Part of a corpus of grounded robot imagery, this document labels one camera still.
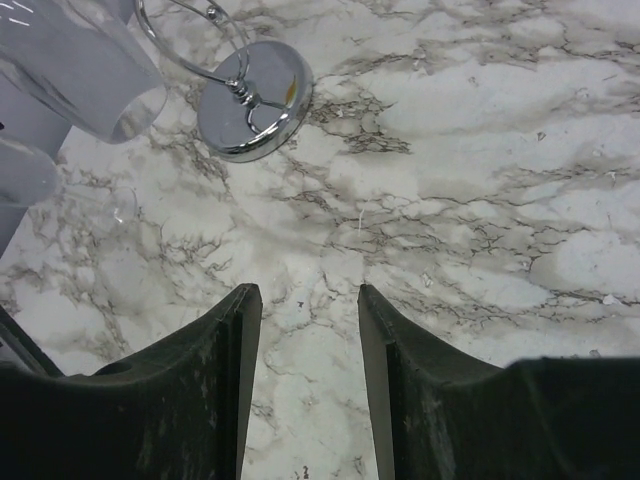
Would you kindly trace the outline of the clear wine glass front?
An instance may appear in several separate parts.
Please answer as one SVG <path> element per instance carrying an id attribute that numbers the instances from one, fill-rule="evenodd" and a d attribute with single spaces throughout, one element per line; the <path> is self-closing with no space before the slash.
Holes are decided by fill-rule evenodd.
<path id="1" fill-rule="evenodd" d="M 1 73 L 110 144 L 149 128 L 167 100 L 152 60 L 100 1 L 4 1 Z"/>

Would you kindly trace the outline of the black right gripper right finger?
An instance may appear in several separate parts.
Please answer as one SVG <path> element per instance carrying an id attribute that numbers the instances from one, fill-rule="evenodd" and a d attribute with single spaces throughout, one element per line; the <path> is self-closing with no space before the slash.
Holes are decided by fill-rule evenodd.
<path id="1" fill-rule="evenodd" d="M 362 285 L 358 319 L 383 479 L 635 479 L 639 361 L 539 358 L 499 368 Z"/>

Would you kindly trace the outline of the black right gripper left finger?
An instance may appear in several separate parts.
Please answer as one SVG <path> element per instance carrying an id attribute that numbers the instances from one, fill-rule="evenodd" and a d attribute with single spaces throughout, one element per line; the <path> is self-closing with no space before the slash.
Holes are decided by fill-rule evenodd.
<path id="1" fill-rule="evenodd" d="M 2 477 L 239 478 L 261 317 L 242 284 L 141 351 L 65 375 L 3 314 Z"/>

